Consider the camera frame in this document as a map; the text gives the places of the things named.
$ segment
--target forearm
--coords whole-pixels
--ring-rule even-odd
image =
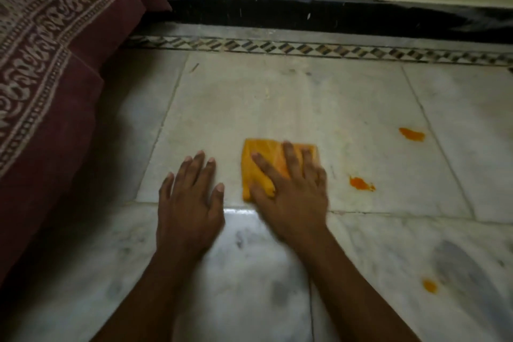
[[[169,342],[177,297],[195,263],[186,253],[158,250],[138,283],[92,342]]]
[[[296,249],[341,340],[419,341],[358,272],[328,229]]]

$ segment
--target maroon bedsheet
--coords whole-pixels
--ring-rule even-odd
[[[166,0],[0,0],[0,283],[82,163],[98,69]]]

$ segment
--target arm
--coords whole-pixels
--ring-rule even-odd
[[[304,170],[292,145],[283,144],[291,179],[283,178],[259,154],[254,162],[273,181],[270,199],[257,184],[251,196],[272,230],[303,261],[316,284],[339,338],[352,341],[419,342],[407,324],[351,263],[326,226],[326,172],[303,151]]]
[[[202,151],[194,159],[186,157],[176,179],[170,173],[164,180],[158,199],[157,251],[92,342],[171,340],[180,289],[224,225],[224,186],[214,188],[209,202],[215,161],[208,160],[203,168],[204,159]]]

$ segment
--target black baseboard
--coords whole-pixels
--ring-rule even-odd
[[[513,9],[365,0],[169,0],[144,22],[513,44]]]

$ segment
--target orange stain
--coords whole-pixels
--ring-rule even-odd
[[[411,141],[417,141],[422,142],[424,138],[426,138],[426,135],[424,133],[420,133],[419,131],[413,131],[410,129],[407,129],[405,127],[400,127],[399,131],[402,135],[404,135],[406,138],[408,138]]]
[[[361,191],[371,191],[374,192],[376,188],[374,188],[374,184],[370,183],[367,184],[362,178],[360,177],[349,177],[349,183],[352,187],[356,188],[357,190]]]
[[[438,291],[437,284],[433,280],[430,280],[428,278],[425,278],[424,280],[422,280],[422,285],[424,286],[424,289],[426,289],[427,292],[429,292],[429,293],[434,294]]]

